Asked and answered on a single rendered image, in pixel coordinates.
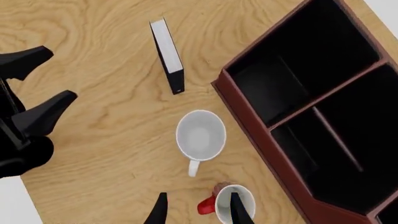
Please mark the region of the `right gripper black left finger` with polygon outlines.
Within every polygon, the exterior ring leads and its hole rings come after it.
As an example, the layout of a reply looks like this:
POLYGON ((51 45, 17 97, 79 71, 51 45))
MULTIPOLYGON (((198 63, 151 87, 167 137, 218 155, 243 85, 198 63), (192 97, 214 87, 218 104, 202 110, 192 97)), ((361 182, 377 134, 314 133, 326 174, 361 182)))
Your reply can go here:
POLYGON ((144 224, 165 224, 167 219, 168 199, 167 193, 161 192, 159 197, 145 220, 144 224))

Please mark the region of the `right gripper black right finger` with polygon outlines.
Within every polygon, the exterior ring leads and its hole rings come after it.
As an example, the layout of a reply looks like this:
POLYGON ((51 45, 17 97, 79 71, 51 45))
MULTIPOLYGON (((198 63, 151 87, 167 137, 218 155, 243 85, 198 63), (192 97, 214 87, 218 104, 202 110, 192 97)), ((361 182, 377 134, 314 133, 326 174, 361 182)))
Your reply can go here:
POLYGON ((236 192, 231 194, 230 210, 233 224, 254 224, 236 192))

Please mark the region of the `black book with white pages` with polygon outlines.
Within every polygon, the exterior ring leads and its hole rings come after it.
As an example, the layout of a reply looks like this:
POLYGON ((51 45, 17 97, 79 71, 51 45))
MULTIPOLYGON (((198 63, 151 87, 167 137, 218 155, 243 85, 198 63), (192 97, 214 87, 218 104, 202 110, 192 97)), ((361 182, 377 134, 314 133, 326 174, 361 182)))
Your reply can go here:
POLYGON ((158 56, 173 95, 185 91, 184 68, 165 18, 150 22, 158 56))

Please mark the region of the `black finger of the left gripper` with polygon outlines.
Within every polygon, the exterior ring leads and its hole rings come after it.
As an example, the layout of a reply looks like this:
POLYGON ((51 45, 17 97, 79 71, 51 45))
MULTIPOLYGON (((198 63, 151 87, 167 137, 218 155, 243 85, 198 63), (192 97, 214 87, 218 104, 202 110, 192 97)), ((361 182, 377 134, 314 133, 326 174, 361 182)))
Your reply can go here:
POLYGON ((24 81, 25 78, 35 68, 39 67, 53 57, 53 52, 44 46, 0 54, 0 78, 18 79, 24 81))
POLYGON ((48 136, 63 112, 76 99, 76 93, 62 91, 34 108, 13 115, 11 121, 25 137, 48 136))

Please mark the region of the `red-brown desk caddy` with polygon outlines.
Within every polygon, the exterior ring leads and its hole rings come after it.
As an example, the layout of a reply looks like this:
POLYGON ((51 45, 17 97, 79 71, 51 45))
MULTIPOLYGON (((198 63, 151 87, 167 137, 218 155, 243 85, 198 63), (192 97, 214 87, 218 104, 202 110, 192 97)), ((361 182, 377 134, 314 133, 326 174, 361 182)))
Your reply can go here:
POLYGON ((345 0, 302 0, 213 86, 308 224, 398 224, 398 64, 345 0))

